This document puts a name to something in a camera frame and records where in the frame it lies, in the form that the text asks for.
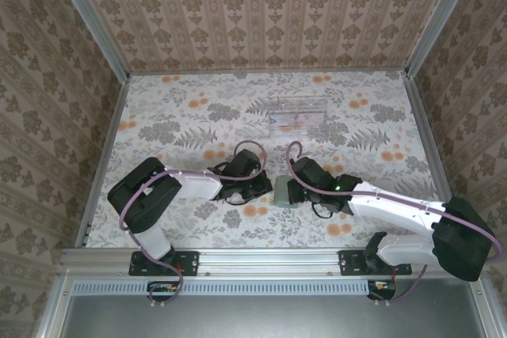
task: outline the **table surface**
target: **table surface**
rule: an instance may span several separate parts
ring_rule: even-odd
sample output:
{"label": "table surface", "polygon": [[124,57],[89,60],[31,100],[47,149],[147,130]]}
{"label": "table surface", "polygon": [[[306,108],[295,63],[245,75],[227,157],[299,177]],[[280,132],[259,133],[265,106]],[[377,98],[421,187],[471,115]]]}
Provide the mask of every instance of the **table surface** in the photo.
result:
{"label": "table surface", "polygon": [[[284,152],[293,138],[267,137],[265,102],[291,96],[328,98],[329,135],[317,130],[301,142],[334,176],[348,173],[389,191],[437,199],[399,72],[138,76],[130,79],[86,246],[134,247],[106,197],[150,156],[178,169],[205,169],[231,159],[239,141],[256,139],[268,153],[274,186],[288,173]],[[240,207],[179,199],[162,216],[162,228],[178,248],[365,246],[376,231],[402,233],[374,218],[320,219],[308,203],[284,209],[272,201],[272,192]]]}

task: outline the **transparent plastic box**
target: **transparent plastic box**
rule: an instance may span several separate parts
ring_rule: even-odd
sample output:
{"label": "transparent plastic box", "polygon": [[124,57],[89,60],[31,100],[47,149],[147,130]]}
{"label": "transparent plastic box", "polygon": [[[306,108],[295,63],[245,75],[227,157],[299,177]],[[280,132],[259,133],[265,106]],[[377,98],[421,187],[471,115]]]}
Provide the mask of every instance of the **transparent plastic box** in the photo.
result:
{"label": "transparent plastic box", "polygon": [[267,109],[270,138],[311,138],[326,125],[326,97],[277,97]]}

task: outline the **cable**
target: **cable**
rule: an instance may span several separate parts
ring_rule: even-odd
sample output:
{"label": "cable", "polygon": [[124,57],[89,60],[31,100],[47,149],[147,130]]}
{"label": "cable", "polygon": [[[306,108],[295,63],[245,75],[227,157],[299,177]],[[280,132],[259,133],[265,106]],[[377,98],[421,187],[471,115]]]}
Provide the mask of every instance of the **cable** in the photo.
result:
{"label": "cable", "polygon": [[[143,253],[143,255],[149,261],[151,261],[152,263],[161,265],[162,267],[165,267],[165,268],[171,270],[172,272],[174,272],[177,275],[177,277],[178,277],[178,286],[177,286],[176,290],[174,291],[173,295],[171,297],[169,297],[167,300],[164,301],[164,302],[172,302],[179,295],[179,293],[181,292],[181,289],[183,288],[183,282],[184,282],[183,275],[173,265],[164,263],[163,261],[160,261],[160,260],[157,260],[152,255],[150,255],[150,253],[148,253],[148,251],[143,248],[143,246],[141,245],[141,243],[137,240],[137,238],[135,237],[135,235],[131,231],[128,231],[128,234],[130,235],[130,237],[132,238],[132,240],[137,244],[137,246],[141,249],[141,253]],[[150,290],[150,293],[148,294],[148,298],[150,299],[151,302],[156,302],[153,299],[153,297],[152,297],[152,293],[153,293],[153,291]]]}
{"label": "cable", "polygon": [[252,199],[254,199],[255,197],[250,197],[248,199],[245,199],[243,200],[242,202],[240,203],[232,203],[232,202],[229,202],[225,199],[225,202],[226,203],[229,203],[231,206],[243,206],[243,205],[246,205],[248,202],[250,202]]}
{"label": "cable", "polygon": [[327,217],[322,217],[316,210],[315,205],[319,205],[320,203],[312,202],[311,203],[311,210],[314,212],[315,215],[317,215],[320,219],[330,219],[333,216],[333,213],[330,211],[330,214]]}
{"label": "cable", "polygon": [[410,286],[409,289],[406,290],[405,293],[399,295],[398,297],[394,297],[392,298],[391,300],[386,300],[384,297],[382,297],[380,294],[378,293],[375,293],[375,292],[372,292],[370,291],[370,294],[374,295],[375,297],[377,297],[379,300],[382,300],[382,301],[385,301],[386,302],[386,305],[389,305],[391,302],[398,302],[398,301],[401,301],[403,300],[406,296],[409,295],[410,292],[412,292],[415,287],[419,284],[419,282],[421,281],[422,279],[422,276],[425,274],[426,272],[426,269],[428,268],[428,265],[425,264],[424,267],[421,269],[421,271],[419,272],[419,275],[417,276],[417,278],[415,279],[415,281],[412,283],[412,285]]}
{"label": "cable", "polygon": [[[234,155],[237,154],[238,152],[238,148],[242,145],[242,144],[246,144],[246,143],[250,143],[250,144],[254,144],[256,146],[258,146],[262,153],[264,154],[264,160],[262,162],[262,165],[261,165],[261,168],[255,172],[254,174],[250,174],[249,176],[246,176],[246,177],[229,177],[229,176],[220,176],[220,175],[217,175],[217,174],[214,174],[214,173],[211,173],[211,172],[205,172],[205,171],[199,171],[199,170],[179,170],[179,169],[167,169],[163,172],[160,172],[159,174],[155,175],[154,177],[152,177],[151,179],[149,179],[146,183],[144,183],[143,185],[141,185],[141,187],[137,190],[137,192],[134,193],[134,195],[130,198],[130,200],[125,204],[123,210],[121,211],[120,213],[120,219],[118,221],[119,225],[120,225],[120,230],[122,231],[128,231],[130,237],[132,238],[132,240],[137,244],[137,246],[141,249],[141,252],[143,253],[143,255],[151,262],[157,264],[157,265],[161,265],[165,268],[168,268],[169,270],[171,270],[172,272],[174,272],[178,278],[179,278],[179,282],[178,282],[178,287],[176,289],[176,291],[174,292],[174,294],[167,300],[167,302],[172,302],[178,295],[179,293],[181,292],[181,288],[183,287],[183,275],[181,274],[180,271],[178,271],[174,266],[170,265],[170,264],[167,264],[167,263],[164,263],[163,261],[160,261],[160,260],[157,260],[155,259],[152,255],[150,255],[144,248],[143,246],[141,245],[141,243],[135,238],[135,235],[128,230],[128,226],[126,226],[124,224],[124,220],[125,220],[125,215],[128,213],[128,210],[131,208],[132,204],[139,198],[139,196],[144,193],[144,191],[149,188],[155,181],[159,180],[160,178],[164,177],[164,176],[169,176],[171,174],[191,174],[191,175],[200,175],[202,177],[210,177],[210,178],[215,178],[217,180],[236,180],[236,181],[246,181],[246,180],[251,180],[252,178],[255,178],[256,176],[258,176],[259,174],[262,173],[262,171],[265,169],[266,167],[266,164],[268,162],[267,160],[267,153],[266,153],[266,150],[265,148],[258,142],[255,142],[253,140],[243,140],[241,142],[239,142],[236,147],[234,148]],[[152,302],[154,302],[154,299],[151,297],[151,293],[149,294],[150,296],[150,300]]]}
{"label": "cable", "polygon": [[227,164],[229,164],[229,162],[228,162],[228,161],[224,161],[224,162],[221,162],[221,163],[219,163],[219,164],[217,164],[217,165],[215,165],[215,166],[213,166],[213,167],[208,167],[208,169],[209,169],[209,170],[211,170],[211,171],[212,171],[213,169],[214,169],[214,170],[219,170],[220,168],[222,168],[223,166],[225,166],[225,165],[227,165]]}
{"label": "cable", "polygon": [[444,211],[437,210],[437,209],[435,209],[433,207],[426,208],[426,206],[423,205],[423,204],[412,202],[412,201],[409,201],[407,199],[401,199],[401,198],[398,198],[396,196],[391,196],[389,194],[384,194],[382,192],[367,192],[367,191],[329,192],[327,190],[321,190],[321,189],[318,189],[318,188],[314,188],[313,186],[311,186],[311,185],[307,184],[306,182],[304,182],[303,180],[301,180],[295,174],[294,169],[292,168],[292,165],[291,165],[291,162],[290,162],[290,153],[291,153],[291,149],[292,149],[293,146],[298,146],[299,147],[299,153],[297,155],[297,158],[299,158],[301,156],[301,153],[303,152],[303,146],[298,141],[291,142],[288,145],[287,151],[285,153],[285,161],[287,162],[288,171],[291,174],[291,176],[293,176],[294,179],[299,184],[301,184],[303,187],[305,187],[306,189],[310,189],[313,192],[316,192],[318,194],[323,194],[325,196],[374,196],[374,197],[377,197],[377,198],[389,199],[390,201],[398,202],[398,203],[401,203],[403,205],[407,205],[407,206],[410,206],[410,207],[415,207],[418,210],[424,210],[424,211],[427,211],[429,213],[437,214],[437,215],[439,215],[441,217],[450,219],[453,222],[456,222],[456,223],[459,223],[459,224],[461,224],[461,225],[463,225],[465,227],[468,227],[469,229],[480,233],[484,237],[487,237],[496,246],[497,253],[494,256],[488,258],[486,260],[486,262],[491,262],[491,261],[499,260],[500,257],[503,255],[504,250],[501,247],[500,241],[495,236],[493,236],[492,234],[488,233],[486,230],[482,229],[481,227],[474,225],[473,223],[465,221],[464,219],[458,218],[458,217],[456,217],[454,215],[450,215],[450,214],[448,214],[448,213],[446,213]]}
{"label": "cable", "polygon": [[[151,287],[150,287],[150,291],[148,292],[148,298],[151,301],[151,306],[154,306],[155,303],[158,302],[158,301],[155,301],[153,299],[153,292],[154,292],[154,290],[158,289],[158,288],[171,287],[171,286],[173,286],[173,284],[168,284],[168,283],[167,284],[166,283],[152,284]],[[173,297],[174,297],[174,294],[171,295],[171,296],[169,296],[166,300],[160,301],[160,305],[164,306],[166,304],[166,302],[171,302],[172,299],[173,299]]]}

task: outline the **aluminum frame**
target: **aluminum frame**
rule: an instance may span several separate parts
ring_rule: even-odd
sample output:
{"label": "aluminum frame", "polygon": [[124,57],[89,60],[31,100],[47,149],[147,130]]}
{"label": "aluminum frame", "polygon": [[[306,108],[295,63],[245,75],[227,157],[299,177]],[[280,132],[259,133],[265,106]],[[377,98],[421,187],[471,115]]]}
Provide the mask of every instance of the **aluminum frame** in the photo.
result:
{"label": "aluminum frame", "polygon": [[422,104],[422,99],[417,90],[417,85],[413,75],[404,77],[406,94],[409,98],[410,107],[414,114],[414,120],[419,130],[421,137],[422,147],[425,150],[426,157],[428,158],[428,166],[431,172],[431,177],[435,184],[435,190],[440,198],[440,201],[449,201],[452,197],[451,188],[445,176],[444,166],[436,148],[435,139],[429,126],[428,117],[425,113],[425,108]]}
{"label": "aluminum frame", "polygon": [[109,123],[108,134],[105,137],[104,146],[102,147],[101,158],[98,161],[97,171],[93,178],[92,187],[86,201],[85,211],[82,216],[81,225],[79,226],[78,236],[76,237],[74,247],[83,247],[86,244],[86,237],[89,233],[88,229],[91,228],[91,221],[93,214],[97,209],[98,199],[101,195],[102,184],[104,184],[105,174],[108,170],[109,158],[111,157],[112,146],[116,133],[118,132],[118,126],[120,125],[121,114],[124,110],[125,103],[127,101],[129,84],[121,86],[114,112],[112,113],[111,122]]}
{"label": "aluminum frame", "polygon": [[114,39],[102,23],[101,17],[93,7],[92,2],[90,0],[71,1],[91,32],[93,39],[97,42],[105,59],[107,59],[118,81],[121,85],[126,85],[128,82],[128,63],[116,48]]}
{"label": "aluminum frame", "polygon": [[[389,279],[390,276],[341,276],[338,251],[334,249],[196,249],[200,251],[200,270],[194,281],[203,280],[284,280],[284,279]],[[172,276],[129,276],[130,256],[135,249],[66,249],[60,259],[57,280],[44,311],[37,338],[60,337],[71,303],[74,281],[83,279],[136,281],[174,280]],[[403,276],[415,279],[414,273]],[[450,279],[439,267],[429,267],[426,279]],[[505,320],[488,279],[470,283],[483,330],[488,338],[505,337]]]}
{"label": "aluminum frame", "polygon": [[132,72],[132,76],[142,77],[144,75],[183,75],[183,74],[249,74],[249,73],[339,73],[341,71],[367,72],[373,71],[404,71],[403,66],[386,67],[270,67],[269,69],[209,69],[209,70],[164,70],[147,71],[143,73]]}
{"label": "aluminum frame", "polygon": [[440,35],[440,32],[451,16],[451,13],[458,1],[459,0],[438,0],[424,31],[422,31],[421,37],[419,37],[419,40],[412,51],[408,62],[406,63],[406,69],[410,75],[415,76],[419,69],[421,69],[422,63],[425,61],[426,56],[435,44],[438,35]]}

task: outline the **vented metal strip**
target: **vented metal strip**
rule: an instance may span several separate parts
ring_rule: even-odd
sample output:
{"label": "vented metal strip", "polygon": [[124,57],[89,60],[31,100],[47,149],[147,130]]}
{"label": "vented metal strip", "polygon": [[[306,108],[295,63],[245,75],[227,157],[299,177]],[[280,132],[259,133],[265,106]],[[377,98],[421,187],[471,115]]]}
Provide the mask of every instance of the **vented metal strip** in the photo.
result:
{"label": "vented metal strip", "polygon": [[[73,296],[147,295],[147,280],[79,280]],[[153,292],[153,295],[167,293]],[[194,280],[187,279],[181,295],[310,296],[365,295],[367,280]]]}

